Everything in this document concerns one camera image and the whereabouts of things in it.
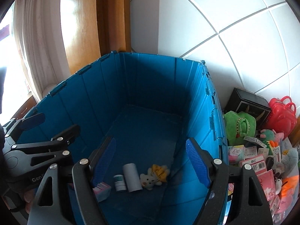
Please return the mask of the white bottle teal label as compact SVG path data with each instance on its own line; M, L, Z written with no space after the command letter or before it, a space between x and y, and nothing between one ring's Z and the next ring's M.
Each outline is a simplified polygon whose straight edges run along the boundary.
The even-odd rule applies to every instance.
M124 179L123 175L121 175L121 174L114 175L113 180L114 180L114 185L115 185L115 189L117 192L127 190L125 179Z

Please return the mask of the white paper roll tube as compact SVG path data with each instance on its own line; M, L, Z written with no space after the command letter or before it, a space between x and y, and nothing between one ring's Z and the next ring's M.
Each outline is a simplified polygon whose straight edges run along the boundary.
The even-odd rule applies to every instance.
M123 174L128 191L130 193L142 190L142 185L140 183L137 167L134 163L125 164L123 166Z

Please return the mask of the dark wooden cabinet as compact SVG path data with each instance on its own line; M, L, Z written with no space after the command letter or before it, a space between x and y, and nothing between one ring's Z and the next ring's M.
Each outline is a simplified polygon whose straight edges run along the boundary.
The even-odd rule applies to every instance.
M34 106L36 106L37 101L34 96L30 96L25 103L16 111L12 118L21 119L23 118Z

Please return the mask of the green plush toy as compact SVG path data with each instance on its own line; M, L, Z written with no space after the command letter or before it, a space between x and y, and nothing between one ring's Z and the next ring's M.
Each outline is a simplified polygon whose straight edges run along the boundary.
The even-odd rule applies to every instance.
M229 111L223 115L225 131L229 146L243 145L244 137L254 137L256 120L246 112Z

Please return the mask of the white yellow plush toy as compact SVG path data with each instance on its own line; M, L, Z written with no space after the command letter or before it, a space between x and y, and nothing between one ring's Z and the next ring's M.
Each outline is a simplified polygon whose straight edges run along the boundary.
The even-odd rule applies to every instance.
M140 174L141 186L147 190L152 190L153 187L160 186L167 182L167 177L170 174L170 170L166 165L160 166L153 164L148 168L146 174Z

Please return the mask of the black box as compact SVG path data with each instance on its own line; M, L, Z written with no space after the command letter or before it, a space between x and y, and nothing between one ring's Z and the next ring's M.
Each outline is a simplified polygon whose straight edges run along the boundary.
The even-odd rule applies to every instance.
M270 114L271 108L264 97L240 88L234 88L224 113L229 111L250 114L256 119L257 126L260 127Z

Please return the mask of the red plastic handbag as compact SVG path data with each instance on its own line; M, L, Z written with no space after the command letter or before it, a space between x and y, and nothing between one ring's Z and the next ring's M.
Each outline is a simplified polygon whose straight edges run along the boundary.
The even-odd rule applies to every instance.
M282 99L272 98L269 106L271 111L263 123L263 128L283 133L285 139L297 124L296 104L290 96L285 96Z

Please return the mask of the blue plastic storage crate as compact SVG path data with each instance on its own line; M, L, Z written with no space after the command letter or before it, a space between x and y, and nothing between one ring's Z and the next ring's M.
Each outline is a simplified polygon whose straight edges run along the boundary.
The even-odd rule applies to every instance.
M133 163L170 169L152 190L117 192L100 203L109 224L192 224L206 199L186 153L194 138L214 158L227 159L222 110L203 62L142 53L111 53L68 78L35 108L45 122L18 143L48 141L72 125L80 135L69 146L73 161L87 158L108 136L116 150L104 182Z

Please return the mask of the white curtain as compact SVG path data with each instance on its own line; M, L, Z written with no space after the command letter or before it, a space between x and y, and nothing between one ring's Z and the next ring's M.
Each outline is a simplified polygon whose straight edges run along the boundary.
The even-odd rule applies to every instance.
M61 0L15 0L12 32L37 101L70 77L63 43Z

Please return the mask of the wooden headboard frame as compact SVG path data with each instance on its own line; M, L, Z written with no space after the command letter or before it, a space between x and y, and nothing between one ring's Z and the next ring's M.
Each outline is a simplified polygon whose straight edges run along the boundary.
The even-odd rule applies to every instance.
M61 0L60 17L71 74L111 51L131 51L130 0Z

